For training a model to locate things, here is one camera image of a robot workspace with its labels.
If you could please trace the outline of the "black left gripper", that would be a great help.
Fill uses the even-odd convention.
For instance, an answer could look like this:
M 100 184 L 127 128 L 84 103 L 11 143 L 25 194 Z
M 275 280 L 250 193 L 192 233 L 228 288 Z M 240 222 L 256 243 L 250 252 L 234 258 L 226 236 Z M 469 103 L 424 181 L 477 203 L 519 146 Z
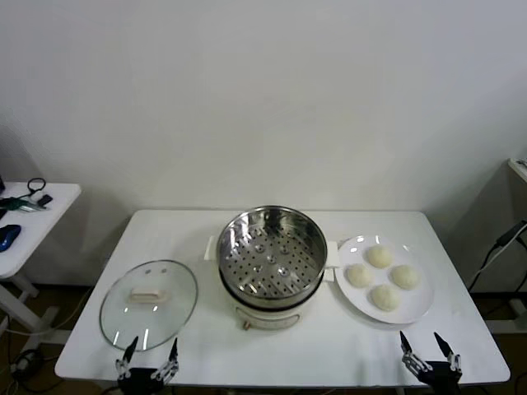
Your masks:
M 123 394 L 158 394 L 179 371 L 178 338 L 174 339 L 167 362 L 158 369 L 129 368 L 137 344 L 138 336 L 125 349 L 123 357 L 115 361 L 115 368 L 118 374 L 118 388 Z

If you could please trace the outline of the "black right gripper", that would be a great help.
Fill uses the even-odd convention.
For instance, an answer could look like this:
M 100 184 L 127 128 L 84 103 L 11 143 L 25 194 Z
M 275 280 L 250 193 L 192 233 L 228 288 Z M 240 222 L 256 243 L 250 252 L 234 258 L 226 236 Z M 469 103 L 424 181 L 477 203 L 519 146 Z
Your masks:
M 446 340 L 434 332 L 436 342 L 446 361 L 428 361 L 426 363 L 413 353 L 413 349 L 402 331 L 399 332 L 399 335 L 403 352 L 402 362 L 411 373 L 424 373 L 423 382 L 435 394 L 461 394 L 459 387 L 459 380 L 462 376 L 461 358 L 459 354 L 453 352 Z

